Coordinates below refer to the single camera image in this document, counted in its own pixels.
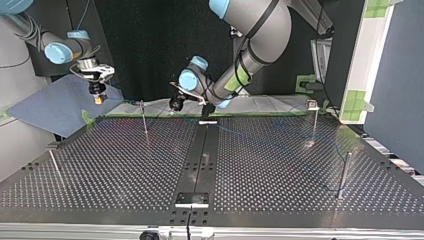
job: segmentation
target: gray fabric sheet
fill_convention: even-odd
[[[86,125],[82,118],[83,111],[94,119],[122,102],[120,91],[114,87],[107,87],[107,95],[111,99],[103,105],[96,105],[88,92],[88,82],[67,75],[16,104],[8,113],[30,125],[69,137]]]

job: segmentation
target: perforated table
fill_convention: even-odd
[[[0,183],[0,223],[424,230],[424,190],[323,115],[105,118]],[[346,154],[344,198],[339,190]],[[208,208],[176,208],[180,193]]]

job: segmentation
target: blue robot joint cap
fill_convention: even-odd
[[[199,79],[193,71],[189,69],[185,69],[184,71],[182,71],[179,78],[179,84],[182,88],[187,91],[193,91],[197,88],[198,83]]]
[[[198,66],[199,68],[201,68],[203,71],[208,70],[209,67],[209,63],[208,61],[206,61],[204,58],[199,57],[199,56],[194,56],[191,59],[191,63],[193,63],[194,65]]]

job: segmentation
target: white wall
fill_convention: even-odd
[[[1,68],[28,57],[24,42],[0,23],[0,109],[9,108],[47,86],[36,77],[31,60],[15,68]],[[14,119],[0,119],[0,181],[36,159],[54,141],[51,133]]]

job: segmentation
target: robotic arm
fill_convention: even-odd
[[[95,58],[100,46],[93,48],[88,33],[83,30],[68,32],[68,38],[62,39],[41,29],[25,13],[32,3],[33,0],[0,0],[0,21],[17,37],[39,51],[44,51],[52,63],[66,64],[76,60],[77,63],[70,68],[71,72],[89,81],[89,92],[94,96],[96,104],[102,104],[107,98],[105,82],[112,78],[115,70],[108,65],[99,64]]]
[[[208,62],[195,56],[179,77],[174,111],[182,109],[185,96],[225,108],[251,76],[274,63],[284,52],[291,34],[291,16],[284,0],[210,0],[211,10],[244,36],[235,63],[216,81],[205,76]]]

